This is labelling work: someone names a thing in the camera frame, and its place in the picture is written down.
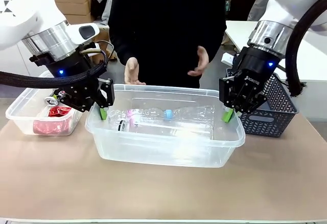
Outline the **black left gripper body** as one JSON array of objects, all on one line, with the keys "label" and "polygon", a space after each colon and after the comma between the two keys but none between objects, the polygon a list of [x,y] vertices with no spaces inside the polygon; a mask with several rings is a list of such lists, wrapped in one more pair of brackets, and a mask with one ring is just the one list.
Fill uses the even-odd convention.
[{"label": "black left gripper body", "polygon": [[95,102],[102,99],[98,77],[102,66],[78,52],[46,66],[55,78],[69,78],[72,83],[59,87],[62,102]]}]

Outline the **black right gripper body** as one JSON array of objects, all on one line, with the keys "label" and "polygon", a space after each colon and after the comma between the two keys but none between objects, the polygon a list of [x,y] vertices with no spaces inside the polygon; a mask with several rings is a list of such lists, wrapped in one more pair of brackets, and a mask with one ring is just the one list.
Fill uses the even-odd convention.
[{"label": "black right gripper body", "polygon": [[277,56],[254,47],[236,54],[226,78],[233,80],[234,99],[263,94],[264,85],[277,67]]}]

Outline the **person's right hand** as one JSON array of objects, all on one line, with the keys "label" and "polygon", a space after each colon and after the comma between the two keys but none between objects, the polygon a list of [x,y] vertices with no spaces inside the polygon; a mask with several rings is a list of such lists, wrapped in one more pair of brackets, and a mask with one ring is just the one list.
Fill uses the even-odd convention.
[{"label": "person's right hand", "polygon": [[139,65],[135,57],[130,57],[125,65],[124,78],[125,83],[128,85],[146,85],[144,82],[139,81]]}]

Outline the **person's left hand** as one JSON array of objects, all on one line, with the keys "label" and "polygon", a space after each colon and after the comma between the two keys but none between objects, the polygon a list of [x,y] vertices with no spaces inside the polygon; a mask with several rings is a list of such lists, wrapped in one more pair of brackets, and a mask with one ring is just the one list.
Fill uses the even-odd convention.
[{"label": "person's left hand", "polygon": [[198,46],[197,55],[199,57],[198,65],[194,70],[188,71],[189,76],[201,76],[209,64],[209,56],[204,47]]}]

